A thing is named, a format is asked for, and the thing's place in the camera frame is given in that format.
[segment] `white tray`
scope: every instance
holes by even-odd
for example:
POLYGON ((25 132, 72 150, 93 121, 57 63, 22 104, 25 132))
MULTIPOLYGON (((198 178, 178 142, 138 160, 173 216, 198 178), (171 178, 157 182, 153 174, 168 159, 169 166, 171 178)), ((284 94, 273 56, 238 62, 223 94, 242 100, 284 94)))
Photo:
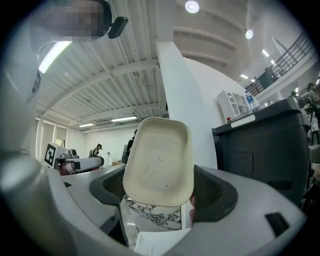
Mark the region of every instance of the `white tray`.
POLYGON ((123 188, 138 203, 164 207, 184 204, 194 190, 189 128, 165 118, 142 121, 123 175, 123 188))

